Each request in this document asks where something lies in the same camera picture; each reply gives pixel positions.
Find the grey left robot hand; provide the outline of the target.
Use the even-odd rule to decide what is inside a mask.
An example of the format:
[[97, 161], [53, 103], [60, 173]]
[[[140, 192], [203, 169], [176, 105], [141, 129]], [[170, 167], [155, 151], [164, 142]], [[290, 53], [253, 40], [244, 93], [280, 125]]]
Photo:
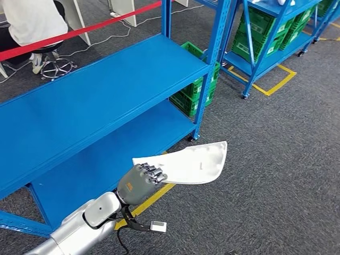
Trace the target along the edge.
[[166, 179], [167, 175], [161, 168], [136, 164], [119, 181], [115, 193], [123, 204], [139, 205]]

